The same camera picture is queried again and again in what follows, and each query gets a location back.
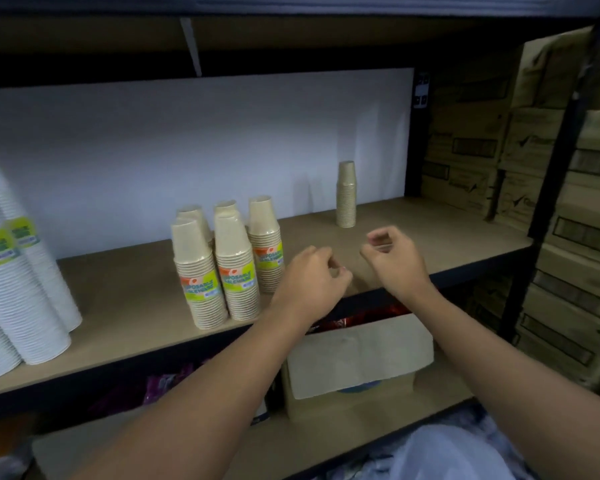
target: forearm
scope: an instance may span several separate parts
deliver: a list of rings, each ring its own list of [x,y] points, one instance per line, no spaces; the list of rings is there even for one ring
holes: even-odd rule
[[[528,358],[431,287],[408,306],[533,468],[600,479],[600,398]]]
[[[280,365],[306,332],[268,309],[243,336],[129,425],[75,480],[220,479]]]

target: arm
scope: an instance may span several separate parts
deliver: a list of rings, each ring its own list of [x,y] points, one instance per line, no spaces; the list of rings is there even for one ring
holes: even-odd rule
[[[391,242],[362,255],[389,292],[429,329],[472,392],[545,478],[600,479],[600,397],[527,357],[449,303],[415,244],[395,227],[368,235]]]
[[[245,334],[131,423],[73,480],[216,480],[291,348],[344,295],[352,279],[331,249],[291,261],[271,306]]]

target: white backdrop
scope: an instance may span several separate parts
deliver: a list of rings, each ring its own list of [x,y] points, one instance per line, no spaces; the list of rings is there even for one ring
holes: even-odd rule
[[[169,238],[176,208],[278,217],[401,196],[412,69],[0,89],[0,166],[57,258]]]

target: person's left hand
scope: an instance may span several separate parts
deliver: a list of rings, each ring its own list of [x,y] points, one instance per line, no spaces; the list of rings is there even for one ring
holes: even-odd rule
[[[330,267],[338,269],[335,278]],[[307,330],[336,306],[352,279],[353,274],[334,259],[331,248],[309,246],[287,266],[271,306],[282,308],[282,313]]]

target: hand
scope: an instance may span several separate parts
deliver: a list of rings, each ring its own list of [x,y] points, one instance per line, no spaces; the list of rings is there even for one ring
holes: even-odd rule
[[[332,277],[330,267],[338,269],[337,277]],[[336,306],[352,279],[353,274],[334,259],[331,248],[309,246],[287,266],[271,306],[299,319],[306,331]]]
[[[375,270],[386,290],[407,307],[411,307],[418,293],[433,288],[422,255],[398,228],[376,229],[367,234],[367,239],[360,254]]]

